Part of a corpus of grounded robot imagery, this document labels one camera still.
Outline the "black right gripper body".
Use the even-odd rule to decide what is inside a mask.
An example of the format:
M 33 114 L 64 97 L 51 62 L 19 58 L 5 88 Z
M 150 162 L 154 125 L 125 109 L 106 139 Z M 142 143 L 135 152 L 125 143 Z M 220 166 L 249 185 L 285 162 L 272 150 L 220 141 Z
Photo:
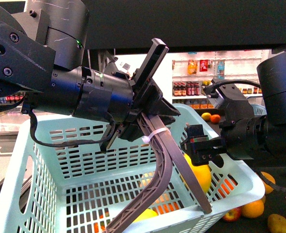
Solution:
M 204 133 L 203 125 L 186 123 L 184 130 L 180 148 L 190 157 L 192 165 L 207 165 L 217 155 L 227 153 L 225 140 L 221 137 L 209 139 L 208 135 Z

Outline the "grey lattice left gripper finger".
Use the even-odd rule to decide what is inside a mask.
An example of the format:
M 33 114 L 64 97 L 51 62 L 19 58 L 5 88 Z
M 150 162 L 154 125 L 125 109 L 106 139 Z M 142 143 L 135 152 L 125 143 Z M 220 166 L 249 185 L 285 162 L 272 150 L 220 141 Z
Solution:
M 166 190 L 173 163 L 160 135 L 149 142 L 156 157 L 156 169 L 150 183 L 106 226 L 107 233 L 121 233 Z

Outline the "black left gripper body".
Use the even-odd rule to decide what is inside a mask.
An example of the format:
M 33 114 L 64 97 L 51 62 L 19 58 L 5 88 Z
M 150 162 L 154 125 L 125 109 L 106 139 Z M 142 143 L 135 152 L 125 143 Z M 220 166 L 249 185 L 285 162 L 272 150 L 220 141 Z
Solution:
M 180 112 L 163 97 L 161 89 L 153 80 L 153 76 L 169 48 L 161 39 L 153 38 L 152 42 L 141 67 L 135 71 L 130 80 L 133 99 L 129 105 L 129 114 L 125 120 L 116 125 L 110 139 L 100 144 L 101 152 L 109 150 L 116 138 L 132 142 L 143 136 L 144 133 L 138 124 L 142 113 L 158 115 L 164 125 L 173 123 L 174 116 L 180 115 Z

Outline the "grey flat right gripper finger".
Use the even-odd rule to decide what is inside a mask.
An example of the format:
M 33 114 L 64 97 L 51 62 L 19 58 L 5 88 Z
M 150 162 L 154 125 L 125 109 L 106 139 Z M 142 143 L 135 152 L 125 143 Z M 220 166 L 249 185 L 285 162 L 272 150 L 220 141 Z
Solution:
M 179 149 L 177 143 L 174 141 L 171 133 L 168 130 L 160 132 L 161 142 L 164 144 L 166 150 L 168 151 L 172 161 L 179 170 L 181 176 L 183 177 L 185 183 L 189 187 L 189 190 L 195 196 L 197 202 L 203 209 L 203 212 L 209 214 L 212 212 L 211 205 L 203 192 L 196 176 L 194 175 L 192 169 L 188 165 L 182 151 Z

